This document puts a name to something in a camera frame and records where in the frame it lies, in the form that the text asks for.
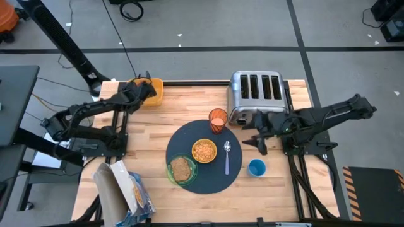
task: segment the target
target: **floor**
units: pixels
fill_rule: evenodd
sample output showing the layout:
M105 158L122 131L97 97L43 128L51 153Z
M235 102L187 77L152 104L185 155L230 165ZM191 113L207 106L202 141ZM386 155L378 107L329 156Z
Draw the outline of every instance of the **floor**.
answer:
M71 1L71 36L93 65L110 78L132 78L102 2ZM68 29L69 1L43 2ZM153 77L164 80L229 79L237 70L270 70L281 72L284 79L305 79L313 105L329 105L355 93L365 96L378 109L372 119L329 130L331 140L339 143L334 156L341 176L343 166L404 172L404 52L400 51L404 43L389 44L380 30L361 23L362 11L375 2L153 0L142 2L145 15L136 23L124 21L117 6L107 3L107 7L137 73L149 70ZM365 20L377 24L369 12ZM21 21L14 35L15 43L0 44L0 66L38 65L40 77L86 89L74 69L57 64L55 46L32 20ZM64 58L61 62L69 65ZM37 81L34 93L59 105L92 100L88 93L42 80ZM52 115L36 99L30 100L27 112L39 118ZM24 116L22 127L44 133L38 120L29 115ZM36 185L29 199L35 209L16 212L22 183L23 177L16 183L0 226L43 226L70 220L76 183ZM336 195L339 201L347 196L342 190ZM348 204L339 205L347 218Z

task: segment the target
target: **black round placemat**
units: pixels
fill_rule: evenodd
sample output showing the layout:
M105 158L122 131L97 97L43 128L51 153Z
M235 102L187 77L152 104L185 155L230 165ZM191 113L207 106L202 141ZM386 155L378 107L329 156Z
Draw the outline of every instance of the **black round placemat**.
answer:
M220 192L233 183L241 169L241 147L236 136L228 128L225 127L221 134L214 135L207 120L196 120L182 126L170 139L165 154L166 163L176 154L189 154L192 157L192 145L199 139L210 139L216 144L216 158L210 163L195 161L198 165L198 175L194 182L182 187L198 194ZM225 174L226 151L223 149L226 141L231 145L228 175Z

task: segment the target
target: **metal spoon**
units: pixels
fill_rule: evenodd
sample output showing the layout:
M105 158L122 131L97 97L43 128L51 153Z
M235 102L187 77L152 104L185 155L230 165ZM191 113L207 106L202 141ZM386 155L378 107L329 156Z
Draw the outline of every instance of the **metal spoon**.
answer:
M230 151L230 142L226 141L224 145L224 149L226 151L226 169L225 174L229 174L229 151Z

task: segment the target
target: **silver toaster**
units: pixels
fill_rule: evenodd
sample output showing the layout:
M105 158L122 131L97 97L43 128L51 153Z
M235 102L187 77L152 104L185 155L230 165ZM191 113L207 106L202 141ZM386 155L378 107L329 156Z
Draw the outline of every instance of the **silver toaster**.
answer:
M235 72L227 87L229 122L248 124L257 110L288 112L282 75L271 71Z

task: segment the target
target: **blue cup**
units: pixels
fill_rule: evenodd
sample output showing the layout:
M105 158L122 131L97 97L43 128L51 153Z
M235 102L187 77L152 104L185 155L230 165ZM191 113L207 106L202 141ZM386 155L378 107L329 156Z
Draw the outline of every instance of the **blue cup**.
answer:
M262 160L254 159L248 164L248 173L253 177L260 177L264 175L266 171L266 165Z

